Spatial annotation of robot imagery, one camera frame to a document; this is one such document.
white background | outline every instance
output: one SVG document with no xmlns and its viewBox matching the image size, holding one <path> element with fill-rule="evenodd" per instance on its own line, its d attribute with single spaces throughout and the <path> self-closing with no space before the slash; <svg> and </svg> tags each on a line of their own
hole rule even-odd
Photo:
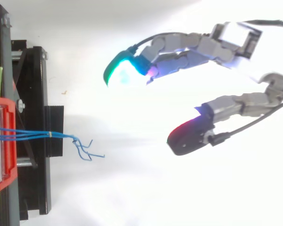
<svg viewBox="0 0 283 226">
<path fill-rule="evenodd" d="M 283 19 L 283 1 L 2 0 L 13 39 L 49 53 L 49 104 L 65 106 L 64 132 L 106 158 L 82 161 L 71 140 L 51 159 L 52 210 L 24 226 L 283 226 L 283 110 L 214 148 L 175 156 L 170 131 L 193 107 L 221 95 L 263 91 L 207 64 L 115 92 L 103 72 L 121 50 L 167 31 Z M 230 131 L 252 119 L 218 124 Z"/>
</svg>

screw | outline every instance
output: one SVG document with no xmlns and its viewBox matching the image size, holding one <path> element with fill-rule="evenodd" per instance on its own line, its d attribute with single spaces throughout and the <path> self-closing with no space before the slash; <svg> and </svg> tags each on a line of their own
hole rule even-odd
<svg viewBox="0 0 283 226">
<path fill-rule="evenodd" d="M 48 53 L 42 52 L 42 60 L 48 60 Z"/>
<path fill-rule="evenodd" d="M 5 25 L 7 28 L 10 28 L 10 27 L 11 27 L 11 25 L 10 25 L 10 18 L 9 18 L 9 16 L 8 16 L 8 13 L 4 14 L 2 20 L 3 20 L 3 21 L 2 21 L 2 22 L 3 22 L 3 25 Z"/>
<path fill-rule="evenodd" d="M 18 111 L 22 113 L 23 110 L 25 109 L 25 104 L 23 103 L 21 99 L 18 100 L 17 106 L 18 106 Z"/>
</svg>

red clamp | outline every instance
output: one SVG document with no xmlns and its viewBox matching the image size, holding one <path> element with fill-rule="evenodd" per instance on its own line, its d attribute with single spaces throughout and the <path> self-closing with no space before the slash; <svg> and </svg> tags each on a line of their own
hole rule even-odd
<svg viewBox="0 0 283 226">
<path fill-rule="evenodd" d="M 0 98 L 0 127 L 16 129 L 15 102 Z M 14 135 L 15 132 L 2 131 L 0 135 Z M 17 178 L 17 148 L 15 141 L 0 141 L 0 191 Z"/>
</svg>

black cable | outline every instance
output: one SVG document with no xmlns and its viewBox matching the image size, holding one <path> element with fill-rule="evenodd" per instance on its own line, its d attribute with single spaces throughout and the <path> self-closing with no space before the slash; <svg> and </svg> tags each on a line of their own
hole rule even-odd
<svg viewBox="0 0 283 226">
<path fill-rule="evenodd" d="M 132 54 L 135 54 L 135 52 L 136 52 L 136 50 L 138 49 L 139 46 L 145 44 L 148 41 L 153 40 L 157 36 L 167 35 L 167 34 L 185 34 L 185 33 L 182 33 L 182 32 L 166 32 L 166 33 L 155 34 L 155 35 L 152 35 L 152 36 L 140 41 L 139 43 L 129 47 L 127 50 L 130 51 Z"/>
<path fill-rule="evenodd" d="M 264 114 L 264 115 L 261 116 L 260 118 L 258 118 L 258 119 L 256 119 L 256 120 L 252 121 L 251 123 L 249 123 L 249 124 L 247 124 L 247 125 L 245 125 L 245 126 L 242 126 L 242 127 L 239 128 L 239 129 L 236 129 L 236 130 L 230 132 L 229 135 L 232 136 L 232 135 L 235 135 L 235 134 L 237 134 L 237 133 L 240 133 L 240 132 L 242 132 L 242 131 L 248 129 L 249 127 L 251 127 L 251 126 L 253 126 L 253 125 L 255 125 L 255 124 L 261 122 L 262 120 L 266 119 L 267 117 L 271 116 L 273 113 L 275 113 L 276 111 L 280 110 L 282 107 L 283 107 L 283 103 L 281 103 L 281 104 L 279 104 L 278 106 L 274 107 L 272 110 L 270 110 L 269 112 L 267 112 L 266 114 Z"/>
<path fill-rule="evenodd" d="M 248 20 L 245 21 L 249 24 L 255 24 L 255 25 L 267 25 L 267 26 L 280 26 L 283 27 L 283 21 L 282 20 Z"/>
<path fill-rule="evenodd" d="M 267 112 L 266 114 L 264 114 L 263 116 L 261 116 L 260 118 L 252 121 L 251 123 L 242 126 L 232 132 L 225 132 L 225 133 L 219 133 L 213 136 L 209 136 L 208 137 L 208 141 L 210 142 L 210 144 L 212 146 L 216 146 L 222 142 L 224 142 L 225 140 L 227 140 L 228 138 L 230 138 L 231 136 L 240 133 L 246 129 L 248 129 L 249 127 L 252 127 L 253 125 L 256 125 L 257 123 L 261 122 L 262 120 L 266 119 L 267 117 L 271 116 L 273 113 L 275 113 L 276 111 L 280 110 L 281 108 L 283 108 L 283 103 L 279 104 L 278 106 L 274 107 L 272 110 L 270 110 L 269 112 Z"/>
</svg>

blue wire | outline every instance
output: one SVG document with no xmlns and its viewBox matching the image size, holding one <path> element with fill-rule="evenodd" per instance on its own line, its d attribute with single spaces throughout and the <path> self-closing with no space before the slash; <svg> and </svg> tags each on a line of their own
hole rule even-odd
<svg viewBox="0 0 283 226">
<path fill-rule="evenodd" d="M 83 146 L 81 143 L 81 140 L 73 135 L 66 135 L 63 133 L 58 133 L 58 132 L 50 132 L 49 131 L 32 131 L 32 130 L 20 130 L 20 129 L 6 129 L 6 128 L 0 128 L 1 131 L 10 131 L 10 132 L 16 132 L 16 133 L 24 133 L 24 134 L 16 134 L 16 135 L 0 135 L 0 140 L 2 141 L 23 141 L 23 140 L 30 140 L 30 139 L 39 139 L 39 138 L 72 138 L 73 139 L 73 144 L 76 146 L 79 156 L 81 159 L 85 161 L 92 161 L 92 158 L 90 156 L 96 156 L 96 157 L 101 157 L 104 158 L 105 155 L 96 155 L 96 154 L 91 154 L 87 151 L 84 150 L 84 148 L 89 148 L 91 146 L 91 142 L 89 143 L 88 146 Z M 88 155 L 89 159 L 83 158 L 80 152 L 81 150 Z"/>
</svg>

